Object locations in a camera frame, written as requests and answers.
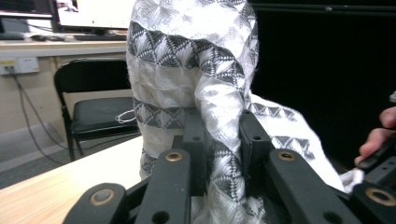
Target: wooden table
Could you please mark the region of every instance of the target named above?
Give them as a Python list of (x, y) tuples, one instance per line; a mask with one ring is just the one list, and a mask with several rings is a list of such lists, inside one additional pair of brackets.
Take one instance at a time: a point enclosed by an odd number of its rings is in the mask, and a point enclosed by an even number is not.
[(62, 223), (89, 188), (117, 183), (126, 189), (140, 182), (138, 137), (0, 190), (0, 223)]

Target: cloth cover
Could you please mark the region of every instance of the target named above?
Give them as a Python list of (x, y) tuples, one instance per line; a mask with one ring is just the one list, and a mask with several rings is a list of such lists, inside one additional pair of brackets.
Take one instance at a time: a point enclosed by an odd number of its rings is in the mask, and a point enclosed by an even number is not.
[(192, 199), (191, 223), (266, 221), (262, 199), (245, 193), (238, 137), (244, 109), (255, 114), (276, 148), (300, 153), (327, 184), (343, 190), (304, 117), (249, 90), (259, 60), (257, 25), (244, 0), (134, 4), (126, 57), (144, 138), (141, 177), (150, 176), (159, 154), (183, 134), (185, 113), (192, 107), (201, 111), (215, 142), (207, 195)]

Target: power outlet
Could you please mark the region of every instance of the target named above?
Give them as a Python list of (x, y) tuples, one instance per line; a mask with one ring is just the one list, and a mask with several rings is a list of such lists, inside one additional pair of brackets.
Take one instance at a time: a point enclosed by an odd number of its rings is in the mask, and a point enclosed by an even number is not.
[(0, 58), (0, 75), (36, 73), (40, 71), (36, 57)]

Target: human hand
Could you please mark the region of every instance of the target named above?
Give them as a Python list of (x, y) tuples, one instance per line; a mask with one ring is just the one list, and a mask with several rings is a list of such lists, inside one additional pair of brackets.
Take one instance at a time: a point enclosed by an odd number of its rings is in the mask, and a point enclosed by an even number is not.
[(384, 128), (373, 129), (367, 138), (367, 141), (361, 146), (359, 157), (355, 159), (355, 164), (358, 164), (363, 159), (369, 157), (374, 152), (380, 149), (381, 145), (396, 131), (390, 128), (396, 127), (396, 106), (385, 109), (379, 115), (379, 119)]

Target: chair backrest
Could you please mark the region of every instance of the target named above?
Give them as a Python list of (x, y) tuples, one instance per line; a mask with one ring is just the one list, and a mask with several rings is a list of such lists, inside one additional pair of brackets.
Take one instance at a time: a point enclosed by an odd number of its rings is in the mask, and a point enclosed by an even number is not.
[(62, 65), (55, 73), (55, 89), (65, 105), (63, 93), (131, 89), (125, 59), (86, 58)]

